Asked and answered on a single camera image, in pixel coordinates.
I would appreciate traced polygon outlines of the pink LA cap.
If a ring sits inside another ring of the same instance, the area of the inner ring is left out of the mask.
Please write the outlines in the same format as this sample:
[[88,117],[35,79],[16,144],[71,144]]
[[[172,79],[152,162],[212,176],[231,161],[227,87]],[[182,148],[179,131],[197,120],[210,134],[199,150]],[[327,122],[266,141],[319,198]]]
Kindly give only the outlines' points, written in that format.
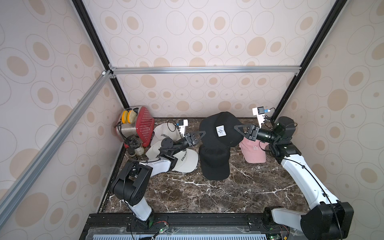
[[245,161],[250,164],[262,164],[266,162],[265,148],[268,145],[268,143],[263,143],[259,140],[254,142],[246,138],[239,143]]

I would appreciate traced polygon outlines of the black cap with white label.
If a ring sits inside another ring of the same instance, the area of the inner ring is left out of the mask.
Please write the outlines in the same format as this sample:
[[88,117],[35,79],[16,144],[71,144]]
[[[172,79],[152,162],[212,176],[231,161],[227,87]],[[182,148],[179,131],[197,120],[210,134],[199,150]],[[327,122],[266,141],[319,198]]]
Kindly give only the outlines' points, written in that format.
[[244,137],[235,130],[242,123],[231,113],[221,112],[203,119],[199,130],[205,131],[202,143],[207,148],[225,149],[236,147]]

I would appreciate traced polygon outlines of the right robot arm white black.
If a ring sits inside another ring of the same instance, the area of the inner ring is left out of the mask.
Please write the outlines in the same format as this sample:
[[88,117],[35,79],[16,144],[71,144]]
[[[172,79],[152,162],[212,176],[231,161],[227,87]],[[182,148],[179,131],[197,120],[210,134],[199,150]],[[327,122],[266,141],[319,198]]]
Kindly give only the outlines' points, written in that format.
[[292,143],[297,124],[289,117],[280,117],[271,129],[254,124],[235,125],[245,139],[268,143],[269,152],[291,175],[309,205],[309,212],[300,213],[283,207],[266,207],[265,227],[284,226],[300,231],[308,240],[343,240],[349,235],[353,207],[341,202],[320,181]]

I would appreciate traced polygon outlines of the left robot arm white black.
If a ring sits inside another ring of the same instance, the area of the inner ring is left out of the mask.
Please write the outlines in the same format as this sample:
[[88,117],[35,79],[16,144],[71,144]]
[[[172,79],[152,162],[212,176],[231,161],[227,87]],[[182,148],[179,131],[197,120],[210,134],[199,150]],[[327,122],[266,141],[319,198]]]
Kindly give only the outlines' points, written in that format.
[[149,161],[127,162],[111,186],[112,193],[125,204],[143,229],[155,223],[155,214],[145,199],[150,178],[170,171],[189,173],[195,170],[199,154],[190,149],[206,135],[205,131],[184,134],[174,141],[165,138],[149,150]]

